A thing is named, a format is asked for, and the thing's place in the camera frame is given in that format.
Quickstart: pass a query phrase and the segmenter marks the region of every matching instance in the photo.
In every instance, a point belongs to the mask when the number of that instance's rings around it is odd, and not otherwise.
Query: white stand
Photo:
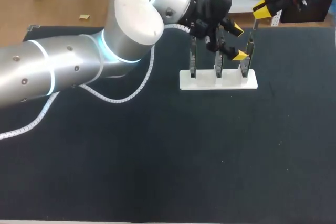
[[[257,89],[258,82],[253,69],[248,78],[243,78],[240,66],[238,69],[224,69],[222,78],[217,78],[214,69],[198,70],[196,79],[191,78],[189,70],[180,71],[181,90],[247,90]]]

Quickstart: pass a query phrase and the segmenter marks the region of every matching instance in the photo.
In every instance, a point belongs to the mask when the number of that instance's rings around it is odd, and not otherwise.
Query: white robotic arm
[[[0,107],[29,101],[86,84],[119,77],[133,69],[163,34],[164,24],[191,27],[190,34],[209,37],[232,0],[110,0],[106,26],[93,35],[59,36],[0,48]]]

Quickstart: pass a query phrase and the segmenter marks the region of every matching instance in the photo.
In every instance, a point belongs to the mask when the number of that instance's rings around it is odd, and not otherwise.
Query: metal screw
[[[171,17],[171,16],[173,16],[173,11],[172,11],[172,10],[168,10],[168,11],[166,12],[166,16],[167,16],[167,17]]]
[[[18,55],[13,56],[13,61],[20,61],[20,57]]]

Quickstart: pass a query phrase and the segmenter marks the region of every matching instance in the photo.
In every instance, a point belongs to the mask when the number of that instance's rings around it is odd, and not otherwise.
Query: black mat
[[[42,27],[26,39],[98,30]],[[261,29],[256,91],[180,91],[189,42],[164,33],[131,102],[70,89],[38,127],[0,142],[0,219],[335,223],[335,30]],[[122,98],[148,59],[93,86]],[[32,121],[45,101],[1,109],[0,132]]]

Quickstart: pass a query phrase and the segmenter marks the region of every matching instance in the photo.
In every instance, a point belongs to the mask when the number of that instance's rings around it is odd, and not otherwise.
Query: white cable
[[[128,101],[132,100],[134,97],[136,97],[141,92],[141,90],[145,87],[145,85],[146,85],[146,83],[149,79],[149,76],[151,75],[152,70],[153,70],[154,56],[155,56],[155,46],[153,46],[152,49],[151,49],[151,60],[150,60],[150,63],[149,63],[148,71],[147,71],[146,76],[143,79],[141,85],[137,88],[137,90],[134,91],[134,93],[132,93],[131,95],[129,95],[128,97],[126,97],[124,99],[115,100],[115,99],[107,98],[107,97],[103,96],[102,94],[98,93],[97,91],[93,90],[92,88],[90,88],[87,85],[80,85],[80,87],[85,89],[86,91],[93,94],[95,97],[98,97],[99,99],[101,99],[105,102],[109,102],[109,103],[125,103],[125,102],[128,102]]]
[[[177,25],[177,24],[165,25],[164,28],[165,29],[175,28],[175,29],[182,30],[186,33],[190,32],[190,29],[188,27],[185,27],[185,26],[182,26],[182,25]],[[114,100],[114,99],[107,98],[107,97],[101,95],[100,93],[98,93],[97,91],[93,90],[92,88],[90,88],[87,85],[80,85],[80,87],[85,89],[86,91],[90,92],[94,96],[98,97],[99,99],[101,99],[103,101],[106,101],[106,102],[109,102],[109,103],[125,103],[125,102],[128,102],[128,101],[132,100],[134,97],[136,97],[141,92],[141,90],[144,88],[144,86],[146,85],[146,83],[147,83],[147,81],[148,81],[148,79],[151,75],[151,72],[153,70],[154,56],[155,56],[155,46],[153,46],[152,49],[151,49],[150,64],[149,64],[149,67],[148,67],[147,74],[146,74],[145,78],[143,79],[141,85],[138,87],[138,89],[134,93],[132,93],[130,96],[128,96],[124,99]],[[22,127],[20,129],[17,129],[17,130],[14,130],[14,131],[9,131],[9,132],[6,132],[6,133],[1,133],[0,134],[0,140],[4,140],[4,139],[11,138],[11,137],[14,137],[14,136],[19,136],[19,135],[24,134],[24,133],[32,130],[33,128],[35,128],[42,121],[42,119],[45,117],[48,110],[50,109],[51,104],[54,102],[54,100],[58,96],[58,94],[59,94],[59,92],[54,93],[50,96],[49,100],[44,105],[42,111],[36,117],[36,119],[34,121],[32,121],[27,126]]]
[[[47,114],[51,104],[53,103],[53,101],[55,100],[56,96],[59,94],[59,92],[54,93],[50,96],[49,100],[47,101],[47,103],[44,105],[42,111],[40,112],[40,114],[36,117],[35,120],[33,120],[31,123],[29,123],[27,126],[19,128],[17,130],[14,131],[9,131],[6,133],[1,133],[0,134],[0,140],[3,139],[7,139],[7,138],[11,138],[14,136],[19,136],[23,133],[26,133],[30,130],[32,130],[33,128],[35,128],[44,118],[44,116]]]
[[[164,26],[164,29],[171,29],[171,28],[179,29],[179,30],[185,31],[186,33],[190,32],[190,28],[188,28],[186,26],[183,26],[183,25],[170,24],[170,25],[165,25]],[[102,94],[98,93],[97,91],[95,91],[94,89],[90,88],[87,85],[80,85],[80,87],[85,89],[86,91],[93,94],[95,97],[97,97],[97,98],[99,98],[99,99],[101,99],[105,102],[109,102],[109,103],[125,103],[125,102],[128,102],[128,101],[132,100],[134,97],[136,97],[141,92],[141,90],[145,87],[145,85],[146,85],[146,83],[147,83],[147,81],[148,81],[148,79],[149,79],[149,77],[152,73],[152,70],[153,70],[154,56],[155,56],[155,46],[153,46],[152,49],[151,49],[150,64],[149,64],[149,67],[148,67],[147,74],[146,74],[145,78],[143,79],[141,85],[138,87],[138,89],[134,93],[132,93],[130,96],[128,96],[124,99],[115,100],[115,99],[107,98],[107,97],[103,96]]]

